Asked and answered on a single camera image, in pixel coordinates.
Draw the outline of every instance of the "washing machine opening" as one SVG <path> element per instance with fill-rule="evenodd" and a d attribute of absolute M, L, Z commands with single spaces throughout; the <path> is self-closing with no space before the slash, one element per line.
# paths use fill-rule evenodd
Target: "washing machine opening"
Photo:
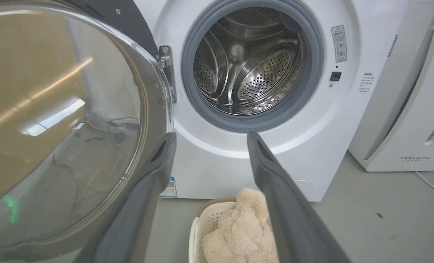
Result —
<path fill-rule="evenodd" d="M 317 23 L 298 2 L 224 0 L 191 28 L 183 84 L 210 123 L 235 132 L 267 130 L 308 102 L 323 61 Z"/>
<path fill-rule="evenodd" d="M 232 12 L 200 41 L 193 76 L 213 107 L 234 115 L 268 110 L 293 90 L 303 67 L 302 30 L 268 7 Z"/>

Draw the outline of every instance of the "gray floor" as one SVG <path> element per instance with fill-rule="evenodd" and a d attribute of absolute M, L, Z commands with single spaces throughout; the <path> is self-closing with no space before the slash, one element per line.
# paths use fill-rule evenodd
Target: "gray floor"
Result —
<path fill-rule="evenodd" d="M 434 172 L 422 175 L 434 184 Z M 159 200 L 146 263 L 188 261 L 190 225 L 205 201 Z M 434 190 L 414 173 L 368 173 L 347 154 L 314 208 L 354 263 L 434 263 Z"/>

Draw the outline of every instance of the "white cable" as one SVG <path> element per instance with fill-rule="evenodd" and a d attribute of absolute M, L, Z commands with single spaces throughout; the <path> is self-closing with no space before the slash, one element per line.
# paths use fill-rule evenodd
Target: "white cable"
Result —
<path fill-rule="evenodd" d="M 417 172 L 417 171 L 415 171 L 415 173 L 418 175 L 418 176 L 420 176 L 420 178 L 425 182 L 425 183 L 427 183 L 429 186 L 431 186 L 433 189 L 434 189 L 434 185 L 432 185 L 429 181 L 427 181 L 424 177 L 423 177 L 423 175 L 421 175 L 419 172 Z"/>

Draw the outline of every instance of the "gray rubber seal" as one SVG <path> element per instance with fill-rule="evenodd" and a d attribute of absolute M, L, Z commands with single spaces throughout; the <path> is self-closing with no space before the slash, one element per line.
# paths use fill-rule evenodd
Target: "gray rubber seal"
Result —
<path fill-rule="evenodd" d="M 295 20 L 303 30 L 304 67 L 287 97 L 270 110 L 255 115 L 230 115 L 214 108 L 200 94 L 195 85 L 193 63 L 198 45 L 210 27 L 225 15 L 246 7 L 269 7 L 282 11 Z M 186 39 L 181 72 L 187 96 L 192 106 L 207 121 L 220 128 L 245 133 L 276 127 L 293 117 L 314 93 L 324 64 L 324 47 L 315 19 L 300 3 L 293 0 L 221 0 L 197 19 Z"/>

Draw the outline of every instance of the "plush toy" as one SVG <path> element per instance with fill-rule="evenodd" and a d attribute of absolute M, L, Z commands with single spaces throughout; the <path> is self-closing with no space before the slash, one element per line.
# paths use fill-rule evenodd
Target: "plush toy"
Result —
<path fill-rule="evenodd" d="M 264 195 L 243 189 L 236 208 L 220 216 L 217 229 L 203 238 L 202 248 L 208 263 L 278 263 Z"/>

